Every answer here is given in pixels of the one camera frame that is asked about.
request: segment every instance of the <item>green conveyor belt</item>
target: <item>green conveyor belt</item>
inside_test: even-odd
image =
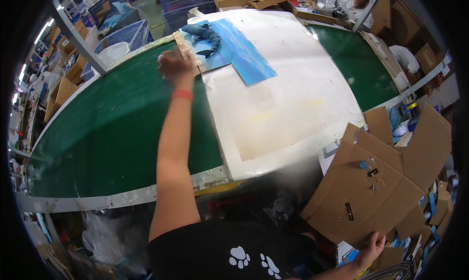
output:
[[[399,95],[386,68],[360,35],[322,25],[307,28],[334,60],[362,111]]]
[[[172,88],[157,70],[175,42],[138,55],[76,97],[44,133],[28,163],[31,195],[93,197],[155,184],[156,154]],[[222,165],[200,76],[191,174]]]

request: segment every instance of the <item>toy whale shark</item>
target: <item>toy whale shark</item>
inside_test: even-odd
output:
[[[199,55],[204,55],[205,58],[208,58],[213,55],[213,53],[220,47],[221,44],[221,37],[212,29],[210,29],[211,25],[203,24],[203,25],[185,25],[181,28],[182,31],[189,33],[192,35],[191,41],[195,43],[202,39],[208,39],[212,42],[212,48],[210,50],[203,50],[197,52]]]

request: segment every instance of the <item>black clip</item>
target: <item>black clip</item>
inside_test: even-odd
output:
[[[372,171],[368,172],[368,177],[372,177],[376,174],[378,174],[378,169],[377,168],[375,168]]]
[[[349,212],[349,219],[350,221],[353,221],[353,213],[352,213],[352,207],[350,207],[350,203],[345,203],[345,206],[347,207],[347,211]]]

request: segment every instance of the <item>blue ocean picture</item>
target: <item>blue ocean picture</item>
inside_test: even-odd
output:
[[[211,25],[210,28],[221,37],[220,47],[210,57],[197,55],[207,71],[232,63],[248,86],[277,75],[254,45],[229,20],[202,21],[196,24]],[[191,42],[190,34],[183,31],[181,33],[185,40]],[[193,43],[195,52],[209,50],[211,47],[212,43],[206,39]]]

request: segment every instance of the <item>white paw print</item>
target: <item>white paw print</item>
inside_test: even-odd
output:
[[[244,252],[242,247],[238,246],[237,248],[232,248],[230,250],[230,254],[234,257],[230,257],[229,260],[230,264],[233,266],[238,265],[238,268],[243,269],[243,267],[249,265],[251,258],[249,257],[249,254]]]
[[[280,273],[280,270],[275,266],[271,258],[264,257],[264,255],[261,254],[261,260],[262,260],[261,264],[264,268],[269,267],[269,270],[267,270],[269,275],[275,276],[276,279],[281,279],[280,275],[277,274],[277,273]]]

